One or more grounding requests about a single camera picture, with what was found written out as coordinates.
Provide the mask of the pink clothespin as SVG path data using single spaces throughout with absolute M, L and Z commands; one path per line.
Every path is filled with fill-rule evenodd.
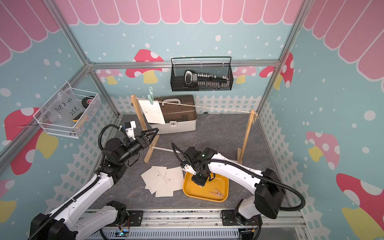
M 210 191 L 209 194 L 213 195 L 213 196 L 216 196 L 218 198 L 223 198 L 224 195 L 221 191 L 219 191 L 218 189 L 214 188 L 213 191 Z

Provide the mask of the green clothespin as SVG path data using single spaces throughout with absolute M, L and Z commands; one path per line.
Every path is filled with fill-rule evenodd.
M 153 93 L 152 87 L 149 88 L 148 100 L 149 100 L 151 105 L 154 104 L 154 93 Z

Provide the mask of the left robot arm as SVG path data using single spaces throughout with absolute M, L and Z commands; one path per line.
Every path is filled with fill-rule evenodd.
M 114 224 L 119 227 L 130 220 L 126 205 L 111 201 L 87 218 L 83 213 L 124 175 L 129 160 L 154 141 L 159 129 L 145 130 L 129 137 L 122 126 L 106 125 L 98 137 L 102 161 L 93 177 L 72 197 L 49 214 L 38 214 L 31 222 L 30 240 L 84 240 Z

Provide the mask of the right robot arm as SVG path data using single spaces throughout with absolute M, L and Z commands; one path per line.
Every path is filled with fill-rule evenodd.
M 261 216 L 276 219 L 279 211 L 299 211 L 306 205 L 305 197 L 298 190 L 283 184 L 271 169 L 259 171 L 242 166 L 211 148 L 201 152 L 194 147 L 182 151 L 175 143 L 171 146 L 196 185 L 204 187 L 216 175 L 221 175 L 253 193 L 252 197 L 240 200 L 229 217 L 239 225 L 245 226 L 251 220 L 261 224 Z

